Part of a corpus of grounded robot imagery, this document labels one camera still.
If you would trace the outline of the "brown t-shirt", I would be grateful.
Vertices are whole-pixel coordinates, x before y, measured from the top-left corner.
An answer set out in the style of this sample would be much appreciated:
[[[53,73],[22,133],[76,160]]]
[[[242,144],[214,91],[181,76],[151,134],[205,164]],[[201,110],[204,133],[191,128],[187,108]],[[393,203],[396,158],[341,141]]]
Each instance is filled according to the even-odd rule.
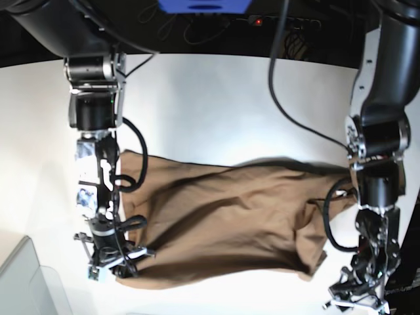
[[[119,283],[170,289],[248,270],[311,278],[327,255],[322,208],[342,167],[275,159],[237,167],[151,156],[144,184],[122,195],[147,225],[129,239],[155,251]]]

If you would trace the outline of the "translucent plastic bin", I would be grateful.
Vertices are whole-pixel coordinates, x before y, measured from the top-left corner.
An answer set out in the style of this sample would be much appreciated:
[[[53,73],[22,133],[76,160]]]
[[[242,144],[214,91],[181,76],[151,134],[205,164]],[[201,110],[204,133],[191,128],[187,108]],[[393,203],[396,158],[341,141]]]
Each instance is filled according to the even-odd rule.
[[[27,236],[1,264],[1,313],[73,313],[60,276],[55,269],[40,265]]]

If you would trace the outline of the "blue box at top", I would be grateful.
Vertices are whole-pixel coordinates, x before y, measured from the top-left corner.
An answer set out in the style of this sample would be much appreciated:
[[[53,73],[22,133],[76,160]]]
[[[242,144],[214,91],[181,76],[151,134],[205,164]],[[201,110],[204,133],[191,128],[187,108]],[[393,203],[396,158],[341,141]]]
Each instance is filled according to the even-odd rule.
[[[163,11],[171,14],[243,14],[251,0],[159,0],[158,3]]]

